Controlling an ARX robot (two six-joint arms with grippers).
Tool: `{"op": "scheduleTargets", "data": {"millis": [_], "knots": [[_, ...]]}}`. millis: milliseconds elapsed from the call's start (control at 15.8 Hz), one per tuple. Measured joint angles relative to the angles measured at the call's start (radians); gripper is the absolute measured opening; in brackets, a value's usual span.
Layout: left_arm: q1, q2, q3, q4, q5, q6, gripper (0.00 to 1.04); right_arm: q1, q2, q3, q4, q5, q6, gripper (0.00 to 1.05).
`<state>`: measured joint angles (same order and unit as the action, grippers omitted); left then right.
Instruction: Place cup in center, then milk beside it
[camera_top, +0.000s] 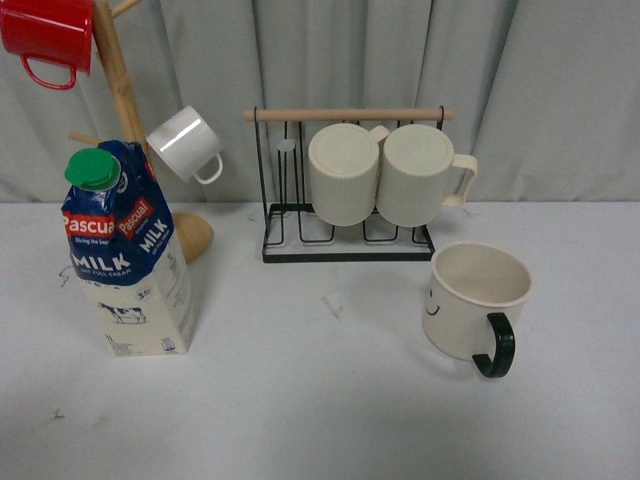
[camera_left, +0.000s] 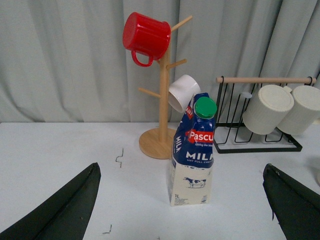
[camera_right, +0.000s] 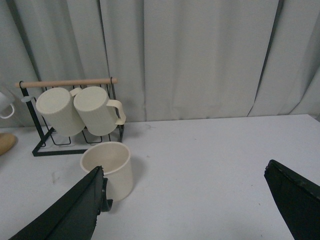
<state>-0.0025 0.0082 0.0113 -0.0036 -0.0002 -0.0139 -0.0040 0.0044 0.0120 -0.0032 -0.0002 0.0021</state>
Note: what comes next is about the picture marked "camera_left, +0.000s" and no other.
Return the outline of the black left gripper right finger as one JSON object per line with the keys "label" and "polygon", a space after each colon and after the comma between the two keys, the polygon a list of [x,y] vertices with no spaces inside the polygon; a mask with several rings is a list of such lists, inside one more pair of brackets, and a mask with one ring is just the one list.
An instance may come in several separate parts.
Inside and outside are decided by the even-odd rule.
{"label": "black left gripper right finger", "polygon": [[320,238],[320,195],[268,163],[263,188],[287,240]]}

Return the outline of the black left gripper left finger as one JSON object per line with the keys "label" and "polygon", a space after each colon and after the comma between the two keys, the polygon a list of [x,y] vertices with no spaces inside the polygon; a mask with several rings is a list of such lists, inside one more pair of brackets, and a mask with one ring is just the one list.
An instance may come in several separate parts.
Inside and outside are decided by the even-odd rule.
{"label": "black left gripper left finger", "polygon": [[33,211],[0,233],[2,240],[82,240],[101,180],[92,163]]}

